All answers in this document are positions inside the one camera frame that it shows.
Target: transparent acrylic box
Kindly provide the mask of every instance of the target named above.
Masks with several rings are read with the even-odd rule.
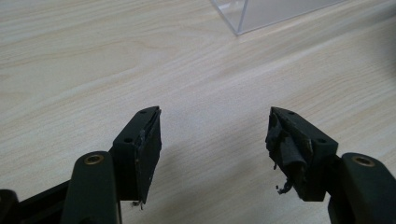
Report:
[[[212,0],[236,35],[345,0]]]

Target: tabletop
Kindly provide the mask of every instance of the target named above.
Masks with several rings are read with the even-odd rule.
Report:
[[[69,179],[140,109],[162,110],[144,210],[123,223],[330,223],[278,195],[271,106],[396,175],[396,1],[347,0],[235,36],[209,0],[0,1],[0,188]]]

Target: clear plastic container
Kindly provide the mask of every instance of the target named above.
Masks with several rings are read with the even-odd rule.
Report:
[[[212,0],[236,35],[345,0]]]

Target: light wood surface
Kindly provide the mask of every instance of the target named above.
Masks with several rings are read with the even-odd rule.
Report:
[[[208,0],[0,1],[0,188],[20,200],[163,110],[144,211],[124,223],[330,223],[279,196],[272,105],[396,175],[396,1],[345,3],[234,36]]]

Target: wooden table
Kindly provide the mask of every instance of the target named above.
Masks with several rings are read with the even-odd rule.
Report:
[[[235,36],[206,0],[0,2],[0,188],[20,200],[163,110],[144,211],[124,223],[330,223],[279,196],[271,106],[299,113],[396,175],[396,1],[348,0]]]

